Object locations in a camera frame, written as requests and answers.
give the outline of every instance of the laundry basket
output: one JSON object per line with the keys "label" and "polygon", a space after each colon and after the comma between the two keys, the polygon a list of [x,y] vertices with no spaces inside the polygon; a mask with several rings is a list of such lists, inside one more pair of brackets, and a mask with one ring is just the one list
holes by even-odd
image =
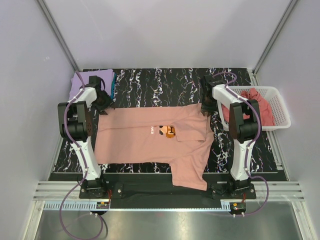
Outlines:
{"label": "laundry basket", "polygon": [[[268,101],[272,108],[272,114],[275,120],[275,126],[262,126],[262,131],[273,131],[276,129],[286,129],[291,125],[288,110],[285,102],[279,91],[273,86],[230,86],[235,93],[241,94],[242,91],[249,91],[250,88],[255,88],[261,96]],[[223,129],[229,131],[228,123],[224,119],[222,112],[222,104],[217,101],[219,115],[223,125]]]}

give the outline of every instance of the marble tabletop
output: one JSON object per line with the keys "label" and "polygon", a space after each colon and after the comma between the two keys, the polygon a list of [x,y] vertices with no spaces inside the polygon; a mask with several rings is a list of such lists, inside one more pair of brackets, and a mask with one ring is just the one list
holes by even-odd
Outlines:
{"label": "marble tabletop", "polygon": [[[151,69],[114,69],[117,77],[114,90],[116,108],[174,107],[200,103],[202,91],[200,78],[208,74],[233,72],[237,74],[236,86],[249,86],[251,80],[246,68],[151,68]],[[221,76],[231,80],[230,76]],[[92,117],[94,148],[99,115],[90,110]],[[233,139],[223,130],[218,108],[211,117],[211,129],[214,141],[210,156],[204,169],[205,173],[225,173],[233,162]],[[135,164],[103,164],[104,173],[171,173],[169,164],[148,162]],[[277,172],[276,162],[265,132],[254,145],[251,157],[252,172]],[[54,173],[82,172],[70,144],[63,140]]]}

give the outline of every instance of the metallic floor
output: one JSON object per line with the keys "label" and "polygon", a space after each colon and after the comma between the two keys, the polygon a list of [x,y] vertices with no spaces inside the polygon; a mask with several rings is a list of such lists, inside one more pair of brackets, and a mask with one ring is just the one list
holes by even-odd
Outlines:
{"label": "metallic floor", "polygon": [[[258,203],[248,202],[247,212]],[[100,221],[84,211],[62,212],[67,229],[88,239],[100,230]],[[289,202],[268,202],[252,216],[233,218],[225,212],[124,212],[103,215],[107,224],[100,240],[302,240]],[[59,222],[58,211],[44,210],[36,240],[69,240]]]}

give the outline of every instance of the metal corner post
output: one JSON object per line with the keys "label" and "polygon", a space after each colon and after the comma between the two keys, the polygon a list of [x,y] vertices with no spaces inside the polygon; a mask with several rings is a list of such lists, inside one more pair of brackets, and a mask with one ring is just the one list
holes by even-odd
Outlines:
{"label": "metal corner post", "polygon": [[35,1],[38,3],[47,22],[51,26],[51,29],[53,30],[53,33],[54,33],[56,39],[58,40],[60,46],[62,47],[62,50],[63,50],[65,56],[67,57],[68,61],[70,62],[71,66],[73,67],[73,69],[75,71],[80,71],[76,60],[74,59],[73,55],[71,54],[70,49],[69,49],[68,45],[66,44],[66,41],[64,40],[54,18],[52,17],[52,14],[51,14],[48,6],[45,3],[45,0],[35,0]]}
{"label": "metal corner post", "polygon": [[257,64],[255,65],[255,67],[252,69],[253,71],[253,74],[256,75],[262,64],[264,63],[266,57],[268,56],[270,50],[272,49],[273,45],[275,44],[279,34],[281,33],[284,25],[286,24],[287,20],[289,19],[290,15],[292,14],[292,12],[294,11],[297,3],[299,2],[300,0],[291,0],[290,3],[288,4],[287,8],[285,9],[278,25],[276,26],[268,44],[266,45],[265,49],[263,50],[263,53],[261,55],[261,57],[259,58]]}

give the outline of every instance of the folded fabric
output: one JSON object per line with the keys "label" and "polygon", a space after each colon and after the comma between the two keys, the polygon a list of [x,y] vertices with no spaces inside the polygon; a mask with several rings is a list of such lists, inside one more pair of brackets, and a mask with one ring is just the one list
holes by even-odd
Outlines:
{"label": "folded fabric", "polygon": [[214,133],[201,104],[107,109],[94,155],[99,164],[168,163],[175,186],[207,190],[202,175]]}
{"label": "folded fabric", "polygon": [[[104,85],[102,84],[101,90],[104,89],[106,93],[109,94],[109,96],[111,96],[111,98],[114,97],[113,88],[114,88],[114,81],[115,81],[116,75],[112,69],[97,70],[97,71],[83,71],[83,72],[80,72],[80,75],[83,79],[84,84],[89,83],[90,76],[98,76],[102,78],[105,83],[105,89],[104,89]],[[79,92],[79,89],[82,87],[82,83],[76,73],[74,74],[73,78],[71,78],[71,84],[72,86],[69,93],[69,100],[71,100],[75,95],[77,95],[77,93]]]}
{"label": "folded fabric", "polygon": [[[254,88],[250,88],[249,92],[242,91],[241,96],[249,99],[249,100],[257,100],[259,103],[259,110],[260,110],[260,118],[262,126],[275,126],[275,117],[272,114],[272,108],[267,100],[265,100],[261,94]],[[229,109],[222,105],[222,113],[224,120],[228,123],[229,122]],[[248,115],[244,115],[243,119],[248,119]]]}

